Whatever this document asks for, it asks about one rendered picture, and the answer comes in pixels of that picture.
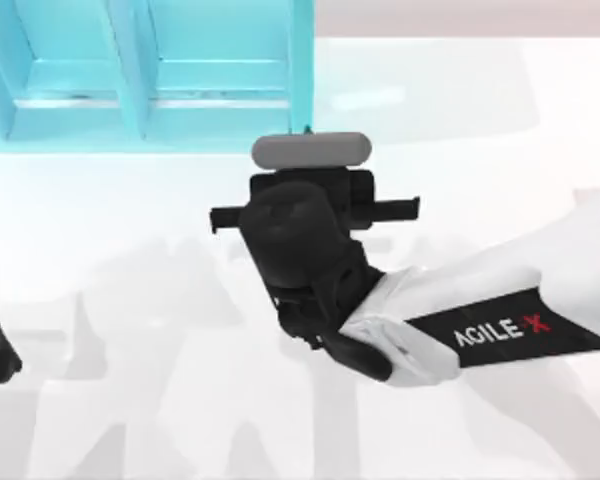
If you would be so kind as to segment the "pale grey rounded box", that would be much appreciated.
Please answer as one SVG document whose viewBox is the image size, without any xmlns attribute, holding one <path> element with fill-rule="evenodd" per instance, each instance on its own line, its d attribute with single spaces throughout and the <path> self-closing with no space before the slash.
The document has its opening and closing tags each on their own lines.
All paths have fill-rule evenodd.
<svg viewBox="0 0 600 480">
<path fill-rule="evenodd" d="M 353 167 L 371 155 L 369 138 L 358 132 L 270 135 L 252 146 L 251 157 L 264 170 Z"/>
</svg>

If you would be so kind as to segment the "light blue rack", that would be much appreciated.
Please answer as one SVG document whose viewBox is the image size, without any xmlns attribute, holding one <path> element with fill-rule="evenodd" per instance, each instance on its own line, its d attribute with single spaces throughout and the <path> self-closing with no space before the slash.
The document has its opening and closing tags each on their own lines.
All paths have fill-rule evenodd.
<svg viewBox="0 0 600 480">
<path fill-rule="evenodd" d="M 316 0 L 0 0 L 0 153 L 241 152 L 313 123 Z"/>
</svg>

